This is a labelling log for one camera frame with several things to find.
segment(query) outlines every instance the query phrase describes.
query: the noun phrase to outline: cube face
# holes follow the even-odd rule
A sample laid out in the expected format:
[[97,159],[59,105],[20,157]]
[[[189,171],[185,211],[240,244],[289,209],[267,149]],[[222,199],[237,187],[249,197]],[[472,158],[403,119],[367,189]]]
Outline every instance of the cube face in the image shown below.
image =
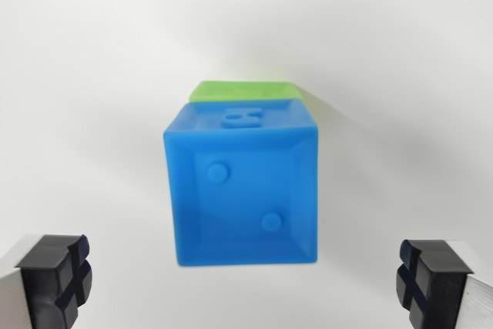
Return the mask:
[[165,142],[181,265],[317,259],[317,127],[300,100],[190,103]]
[[192,92],[190,102],[302,98],[300,91],[290,82],[202,81]]

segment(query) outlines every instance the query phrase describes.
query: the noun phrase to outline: dice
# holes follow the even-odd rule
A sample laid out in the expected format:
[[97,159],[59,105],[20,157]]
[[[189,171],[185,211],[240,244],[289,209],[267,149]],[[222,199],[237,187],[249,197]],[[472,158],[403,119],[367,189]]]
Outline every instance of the dice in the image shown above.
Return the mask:
[[314,262],[317,125],[300,99],[250,100],[263,84],[241,85],[245,100],[212,90],[164,133],[178,262]]

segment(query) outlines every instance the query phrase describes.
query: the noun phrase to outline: gripper pad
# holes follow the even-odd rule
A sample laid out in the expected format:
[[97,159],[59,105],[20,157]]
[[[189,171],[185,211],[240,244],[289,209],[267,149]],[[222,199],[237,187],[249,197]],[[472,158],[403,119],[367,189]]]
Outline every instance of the gripper pad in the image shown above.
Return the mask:
[[405,240],[397,296],[414,329],[454,329],[472,271],[444,240]]
[[18,263],[33,329],[69,329],[92,285],[82,235],[45,235]]

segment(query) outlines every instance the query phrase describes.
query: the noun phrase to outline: raised dot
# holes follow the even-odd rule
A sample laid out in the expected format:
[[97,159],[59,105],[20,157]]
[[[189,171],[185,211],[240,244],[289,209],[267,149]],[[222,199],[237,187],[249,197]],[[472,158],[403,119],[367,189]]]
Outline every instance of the raised dot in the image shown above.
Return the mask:
[[213,183],[224,183],[229,175],[230,171],[222,163],[214,163],[207,169],[207,177]]
[[283,219],[275,213],[267,213],[262,217],[262,228],[268,232],[278,231],[283,226]]

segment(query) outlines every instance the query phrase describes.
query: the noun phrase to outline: white backdrop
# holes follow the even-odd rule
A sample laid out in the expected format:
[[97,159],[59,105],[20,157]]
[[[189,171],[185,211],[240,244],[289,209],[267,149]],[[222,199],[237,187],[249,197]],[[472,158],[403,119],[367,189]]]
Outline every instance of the white backdrop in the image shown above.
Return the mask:
[[[411,328],[404,238],[493,264],[492,4],[0,0],[0,253],[85,233],[77,329]],[[162,132],[203,79],[304,89],[316,264],[177,267]]]

